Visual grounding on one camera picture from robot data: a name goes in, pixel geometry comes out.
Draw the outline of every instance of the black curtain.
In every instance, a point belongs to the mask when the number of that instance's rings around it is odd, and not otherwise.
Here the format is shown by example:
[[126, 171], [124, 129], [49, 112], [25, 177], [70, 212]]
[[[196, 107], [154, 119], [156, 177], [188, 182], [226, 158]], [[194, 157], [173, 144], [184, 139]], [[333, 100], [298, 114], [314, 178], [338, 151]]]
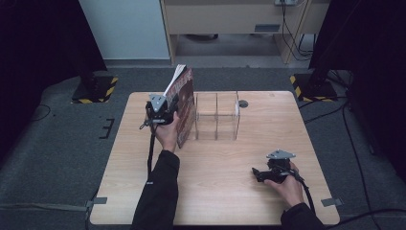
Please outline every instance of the black curtain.
[[350, 105], [372, 153], [406, 182], [405, 12], [404, 0], [331, 0], [309, 68], [353, 73]]
[[366, 57], [376, 55], [372, 46], [382, 33], [386, 33], [393, 12], [401, 2], [331, 0], [309, 68], [359, 69]]
[[0, 0], [0, 162], [46, 87], [97, 70], [106, 67], [78, 0]]

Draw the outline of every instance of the gray carpet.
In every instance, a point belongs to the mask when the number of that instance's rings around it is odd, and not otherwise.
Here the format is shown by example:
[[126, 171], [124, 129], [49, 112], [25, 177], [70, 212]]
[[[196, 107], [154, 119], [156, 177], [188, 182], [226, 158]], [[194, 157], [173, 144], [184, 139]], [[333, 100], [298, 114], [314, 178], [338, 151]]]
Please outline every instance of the gray carpet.
[[[135, 91], [163, 91], [174, 68], [110, 69], [119, 78], [108, 103], [72, 104], [79, 84], [72, 78], [44, 91], [33, 121], [12, 151], [0, 172], [0, 203], [53, 203], [83, 206], [99, 188], [108, 156], [122, 119], [127, 98]], [[193, 69], [196, 91], [288, 90], [289, 76], [305, 69], [205, 68]], [[334, 87], [339, 96], [345, 89]], [[346, 99], [334, 103], [312, 103], [301, 108], [305, 121], [339, 108]], [[406, 209], [406, 186], [395, 175], [384, 156], [370, 154], [368, 142], [353, 114], [345, 109], [352, 140], [362, 166], [373, 210]], [[107, 119], [114, 125], [107, 139]], [[341, 198], [341, 219], [368, 212], [356, 157], [346, 133], [342, 110], [306, 124], [327, 184], [333, 197]], [[405, 214], [375, 215], [381, 229], [404, 229]], [[85, 229], [83, 212], [1, 210], [0, 229]], [[335, 229], [378, 229], [371, 217]], [[89, 229], [128, 229], [129, 226], [95, 226]], [[238, 229], [212, 227], [211, 229]], [[267, 226], [239, 229], [271, 229]]]

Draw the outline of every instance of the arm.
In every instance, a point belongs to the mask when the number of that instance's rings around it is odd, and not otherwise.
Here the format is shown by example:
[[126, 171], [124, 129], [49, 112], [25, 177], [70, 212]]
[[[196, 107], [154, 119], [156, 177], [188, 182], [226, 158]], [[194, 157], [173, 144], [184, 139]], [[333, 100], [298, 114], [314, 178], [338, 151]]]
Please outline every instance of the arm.
[[[291, 169], [299, 171], [290, 162]], [[282, 228], [285, 230], [326, 229], [316, 215], [307, 207], [304, 202], [302, 184], [292, 175], [286, 177], [282, 184], [272, 180], [264, 180], [264, 184], [275, 189], [287, 203], [289, 210], [283, 212], [281, 217]]]
[[138, 201], [131, 229], [171, 229], [178, 199], [177, 176], [180, 161], [174, 154], [176, 149], [176, 126], [179, 117], [175, 112], [170, 125], [158, 126], [156, 138], [162, 151], [154, 170], [148, 176], [143, 193]]

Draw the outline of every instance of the wooden table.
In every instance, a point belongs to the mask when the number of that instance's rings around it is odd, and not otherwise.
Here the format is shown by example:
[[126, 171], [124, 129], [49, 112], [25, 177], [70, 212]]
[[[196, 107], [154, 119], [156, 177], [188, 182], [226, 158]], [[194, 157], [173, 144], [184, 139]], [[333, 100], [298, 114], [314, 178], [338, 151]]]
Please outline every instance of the wooden table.
[[[276, 149], [295, 153], [293, 162], [310, 188], [316, 213], [324, 224], [335, 224], [335, 206], [296, 101], [287, 91], [238, 91], [248, 102], [240, 110], [237, 139], [188, 140], [176, 154], [181, 160], [175, 225], [281, 224], [285, 205], [271, 188], [258, 183], [251, 168], [267, 170], [266, 154]], [[138, 129], [145, 118], [148, 93], [130, 95], [94, 206], [93, 224], [131, 224], [147, 180], [149, 129]], [[154, 161], [161, 151], [155, 142]]]

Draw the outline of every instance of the electrical outlet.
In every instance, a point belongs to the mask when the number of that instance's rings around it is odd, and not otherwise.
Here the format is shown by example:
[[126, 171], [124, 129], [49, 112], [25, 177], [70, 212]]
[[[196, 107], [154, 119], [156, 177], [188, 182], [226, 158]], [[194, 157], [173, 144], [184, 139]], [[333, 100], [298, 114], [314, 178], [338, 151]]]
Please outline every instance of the electrical outlet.
[[298, 4], [298, 0], [275, 0], [275, 6], [296, 6]]

